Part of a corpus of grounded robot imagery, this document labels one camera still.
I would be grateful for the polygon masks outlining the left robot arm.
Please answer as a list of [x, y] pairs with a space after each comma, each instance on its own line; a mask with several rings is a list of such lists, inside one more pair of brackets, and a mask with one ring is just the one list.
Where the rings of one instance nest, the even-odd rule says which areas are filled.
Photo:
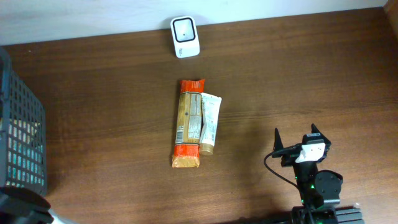
[[77, 224], [57, 214], [39, 194], [25, 188], [1, 187], [1, 224]]

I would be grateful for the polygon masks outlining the white Pantene tube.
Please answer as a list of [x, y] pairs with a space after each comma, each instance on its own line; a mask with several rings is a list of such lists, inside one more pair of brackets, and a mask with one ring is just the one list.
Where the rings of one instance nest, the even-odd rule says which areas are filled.
[[207, 93], [201, 94], [203, 127], [199, 153], [203, 156], [211, 156], [214, 152], [221, 101], [221, 97]]

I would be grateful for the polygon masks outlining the orange spaghetti package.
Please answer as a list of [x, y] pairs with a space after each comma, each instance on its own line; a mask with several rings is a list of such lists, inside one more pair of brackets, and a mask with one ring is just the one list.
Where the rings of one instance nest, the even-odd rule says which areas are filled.
[[182, 80], [175, 135], [173, 168], [200, 165], [200, 135], [202, 128], [201, 94], [205, 80]]

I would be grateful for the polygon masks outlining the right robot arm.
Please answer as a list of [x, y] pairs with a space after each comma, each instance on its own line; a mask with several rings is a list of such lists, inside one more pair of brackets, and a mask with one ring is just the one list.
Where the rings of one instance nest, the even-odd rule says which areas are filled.
[[312, 124], [311, 133], [302, 142], [284, 147], [279, 130], [274, 131], [274, 147], [269, 154], [281, 158], [282, 167], [292, 167], [295, 181], [279, 178], [293, 185], [299, 192], [301, 207], [294, 207], [288, 223], [337, 223], [335, 206], [340, 203], [343, 176], [331, 170], [319, 170], [317, 165], [327, 157], [331, 141]]

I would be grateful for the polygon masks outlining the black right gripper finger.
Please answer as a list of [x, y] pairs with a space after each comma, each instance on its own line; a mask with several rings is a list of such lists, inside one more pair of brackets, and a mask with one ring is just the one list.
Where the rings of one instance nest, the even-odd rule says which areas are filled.
[[283, 147], [282, 140], [281, 140], [281, 137], [280, 137], [280, 134], [279, 134], [279, 130], [277, 128], [275, 128], [275, 130], [274, 130], [274, 147], [273, 147], [273, 151], [277, 152], [277, 151], [282, 150], [283, 148], [284, 147]]
[[311, 136], [323, 136], [314, 123], [311, 124]]

